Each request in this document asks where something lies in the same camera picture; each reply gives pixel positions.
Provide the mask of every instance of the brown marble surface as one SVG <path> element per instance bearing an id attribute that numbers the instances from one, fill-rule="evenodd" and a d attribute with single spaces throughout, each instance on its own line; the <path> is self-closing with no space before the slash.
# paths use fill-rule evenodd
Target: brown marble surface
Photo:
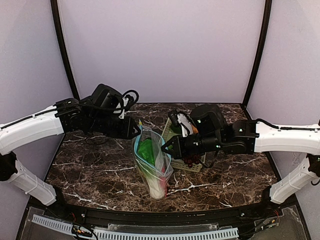
<path id="1" fill-rule="evenodd" d="M 129 112 L 136 120 L 162 133 L 168 112 L 190 113 L 192 103 L 140 103 Z M 220 104 L 229 123 L 246 119 L 238 104 Z M 100 134 L 68 133 L 46 182 L 63 191 L 69 204 L 134 212 L 189 212 L 237 207 L 259 202 L 262 190 L 276 177 L 264 154 L 219 153 L 213 168 L 200 173 L 174 170 L 163 200 L 150 198 L 135 169 L 132 140 Z M 210 163 L 213 153 L 208 153 Z"/>

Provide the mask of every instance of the black frame pole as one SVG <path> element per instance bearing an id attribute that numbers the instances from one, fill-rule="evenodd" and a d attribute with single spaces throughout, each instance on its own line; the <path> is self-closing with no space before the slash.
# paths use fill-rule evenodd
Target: black frame pole
<path id="1" fill-rule="evenodd" d="M 59 7 L 58 7 L 58 1 L 57 0 L 51 0 L 51 10 L 52 10 L 52 16 L 53 16 L 53 22 L 55 27 L 55 33 L 56 38 L 58 40 L 60 53 L 65 69 L 66 76 L 68 78 L 68 82 L 71 88 L 72 95 L 75 99 L 80 100 L 79 92 L 76 86 L 75 78 L 71 70 L 68 54 L 67 54 L 67 48 L 65 43 L 65 38 L 62 31 L 62 26 L 60 22 L 60 14 L 59 14 Z"/>
<path id="2" fill-rule="evenodd" d="M 259 42 L 258 42 L 258 46 L 257 46 L 256 53 L 255 53 L 255 58 L 254 58 L 254 62 L 253 62 L 253 67 L 252 67 L 249 83 L 246 88 L 244 99 L 242 102 L 242 106 L 244 108 L 246 108 L 248 106 L 250 96 L 251 96 L 252 90 L 254 89 L 255 81 L 257 78 L 257 73 L 259 70 L 260 61 L 261 61 L 262 53 L 264 51 L 266 37 L 267 37 L 267 31 L 268 31 L 268 25 L 269 25 L 269 20 L 270 20 L 270 13 L 271 13 L 271 5 L 272 5 L 272 0 L 265 0 Z"/>

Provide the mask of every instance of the purple wall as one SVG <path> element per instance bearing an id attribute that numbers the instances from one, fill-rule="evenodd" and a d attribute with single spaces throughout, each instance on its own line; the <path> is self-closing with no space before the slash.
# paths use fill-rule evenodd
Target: purple wall
<path id="1" fill-rule="evenodd" d="M 81 97 L 105 83 L 141 102 L 240 103 L 264 1 L 59 1 Z"/>
<path id="2" fill-rule="evenodd" d="M 275 124 L 309 125 L 320 119 L 320 2 L 276 0 L 256 84 L 248 105 L 252 118 Z M 304 154 L 272 152 L 282 177 Z M 320 235 L 320 191 L 311 184 L 300 190 L 301 205 L 312 239 Z"/>
<path id="3" fill-rule="evenodd" d="M 5 124 L 72 95 L 50 0 L 2 0 L 0 12 L 0 123 Z M 43 179 L 60 140 L 46 138 L 15 153 Z M 14 240 L 29 196 L 8 183 L 0 184 L 0 193 L 0 238 Z"/>

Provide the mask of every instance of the plastic bag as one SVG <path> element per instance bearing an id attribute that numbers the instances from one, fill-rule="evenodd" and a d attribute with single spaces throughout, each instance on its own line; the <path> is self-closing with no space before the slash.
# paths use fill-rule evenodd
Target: plastic bag
<path id="1" fill-rule="evenodd" d="M 141 134 L 133 140 L 134 162 L 153 199 L 167 194 L 167 183 L 173 173 L 171 156 L 161 151 L 165 143 L 160 134 L 139 123 Z"/>

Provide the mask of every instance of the green basket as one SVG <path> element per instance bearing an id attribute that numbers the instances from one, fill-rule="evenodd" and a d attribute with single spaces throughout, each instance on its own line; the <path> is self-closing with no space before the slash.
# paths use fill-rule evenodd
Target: green basket
<path id="1" fill-rule="evenodd" d="M 172 124 L 171 120 L 170 120 L 170 118 L 168 118 L 168 120 L 166 121 L 164 130 L 162 132 L 162 137 L 165 142 L 168 141 L 173 136 L 179 135 L 171 130 L 171 124 Z M 205 162 L 205 160 L 206 160 L 206 154 L 201 157 L 201 161 L 203 163 Z M 194 173 L 199 173 L 202 168 L 202 165 L 200 163 L 193 164 L 193 167 L 188 167 L 188 165 L 185 164 L 183 160 L 174 159 L 173 157 L 171 158 L 171 166 L 174 169 L 181 169 L 181 170 L 186 170 L 186 171 L 190 171 L 190 172 L 194 172 Z"/>

